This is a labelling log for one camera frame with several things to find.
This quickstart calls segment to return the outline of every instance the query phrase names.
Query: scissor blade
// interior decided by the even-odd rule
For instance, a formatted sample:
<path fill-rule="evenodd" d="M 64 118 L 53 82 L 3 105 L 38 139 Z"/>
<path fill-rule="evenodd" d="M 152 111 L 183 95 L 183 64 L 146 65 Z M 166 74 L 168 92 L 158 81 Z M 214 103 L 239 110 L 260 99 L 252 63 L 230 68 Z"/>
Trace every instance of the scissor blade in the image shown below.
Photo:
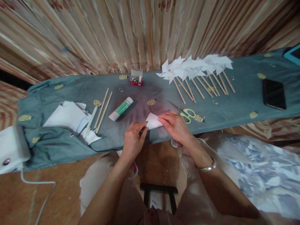
<path fill-rule="evenodd" d="M 174 106 L 179 112 L 183 112 L 183 109 L 179 108 L 177 105 L 173 104 L 172 102 L 170 102 L 170 104 Z"/>

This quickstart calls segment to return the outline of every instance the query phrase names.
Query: white appliance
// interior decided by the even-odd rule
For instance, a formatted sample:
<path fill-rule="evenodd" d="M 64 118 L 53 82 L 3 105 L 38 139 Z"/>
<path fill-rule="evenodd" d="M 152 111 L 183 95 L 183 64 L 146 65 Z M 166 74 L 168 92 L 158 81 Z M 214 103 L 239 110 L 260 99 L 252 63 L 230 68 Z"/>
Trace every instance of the white appliance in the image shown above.
<path fill-rule="evenodd" d="M 0 131 L 0 174 L 13 171 L 30 157 L 21 126 L 10 126 Z"/>

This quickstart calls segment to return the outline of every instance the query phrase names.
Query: pineapple print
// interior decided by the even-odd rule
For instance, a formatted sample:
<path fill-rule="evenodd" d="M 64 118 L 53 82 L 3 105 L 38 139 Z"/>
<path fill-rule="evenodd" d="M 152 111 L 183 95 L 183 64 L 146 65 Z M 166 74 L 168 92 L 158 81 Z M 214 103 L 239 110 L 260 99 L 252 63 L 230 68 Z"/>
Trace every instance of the pineapple print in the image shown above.
<path fill-rule="evenodd" d="M 212 88 L 209 87 L 208 90 L 209 91 L 215 91 L 215 88 L 214 87 L 212 87 Z"/>
<path fill-rule="evenodd" d="M 63 84 L 55 86 L 54 89 L 57 90 L 57 89 L 61 89 L 62 87 L 63 87 Z"/>
<path fill-rule="evenodd" d="M 265 79 L 266 75 L 262 74 L 262 73 L 258 73 L 257 76 L 261 79 Z"/>
<path fill-rule="evenodd" d="M 154 105 L 155 104 L 155 100 L 156 99 L 151 99 L 151 100 L 149 100 L 147 103 L 148 103 L 148 105 Z"/>
<path fill-rule="evenodd" d="M 250 113 L 250 118 L 251 118 L 251 119 L 254 119 L 254 118 L 256 118 L 257 116 L 258 116 L 257 112 L 251 112 L 251 113 Z"/>
<path fill-rule="evenodd" d="M 203 118 L 198 115 L 195 115 L 194 119 L 197 120 L 198 122 L 203 122 Z"/>
<path fill-rule="evenodd" d="M 36 144 L 40 139 L 41 139 L 41 137 L 34 137 L 34 138 L 32 139 L 32 143 L 33 143 L 33 144 Z"/>
<path fill-rule="evenodd" d="M 119 76 L 119 79 L 120 79 L 120 80 L 125 80 L 126 78 L 127 78 L 126 75 L 120 75 L 120 76 Z"/>
<path fill-rule="evenodd" d="M 30 115 L 21 115 L 19 117 L 19 121 L 29 121 L 31 120 L 31 116 Z"/>
<path fill-rule="evenodd" d="M 101 102 L 99 102 L 98 100 L 94 100 L 94 105 L 99 107 L 101 106 Z"/>
<path fill-rule="evenodd" d="M 270 53 L 265 54 L 265 57 L 271 57 L 271 56 L 273 56 L 273 55 Z"/>

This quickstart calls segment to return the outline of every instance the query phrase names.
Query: black phone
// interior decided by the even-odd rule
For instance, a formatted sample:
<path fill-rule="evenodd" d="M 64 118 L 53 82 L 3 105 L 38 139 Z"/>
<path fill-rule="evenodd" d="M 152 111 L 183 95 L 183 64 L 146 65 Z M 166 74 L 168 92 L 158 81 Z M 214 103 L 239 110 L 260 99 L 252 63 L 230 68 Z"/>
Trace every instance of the black phone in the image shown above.
<path fill-rule="evenodd" d="M 287 109 L 283 83 L 265 79 L 263 83 L 263 102 L 265 105 L 280 110 Z"/>

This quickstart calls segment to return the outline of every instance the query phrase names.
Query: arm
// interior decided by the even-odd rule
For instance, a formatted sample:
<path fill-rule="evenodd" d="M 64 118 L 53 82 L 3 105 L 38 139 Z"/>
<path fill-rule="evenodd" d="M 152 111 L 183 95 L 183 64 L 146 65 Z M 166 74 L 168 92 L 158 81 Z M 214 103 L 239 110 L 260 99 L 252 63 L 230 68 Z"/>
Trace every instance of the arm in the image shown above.
<path fill-rule="evenodd" d="M 197 168 L 212 165 L 212 158 L 191 134 L 183 117 L 174 111 L 158 117 L 169 134 L 186 147 Z M 256 207 L 218 166 L 212 171 L 199 174 L 210 199 L 220 213 L 247 218 L 258 217 Z"/>
<path fill-rule="evenodd" d="M 124 180 L 145 142 L 148 128 L 144 129 L 141 136 L 139 136 L 139 132 L 146 124 L 147 121 L 132 123 L 129 126 L 125 132 L 122 155 L 95 194 L 78 224 L 113 223 Z"/>

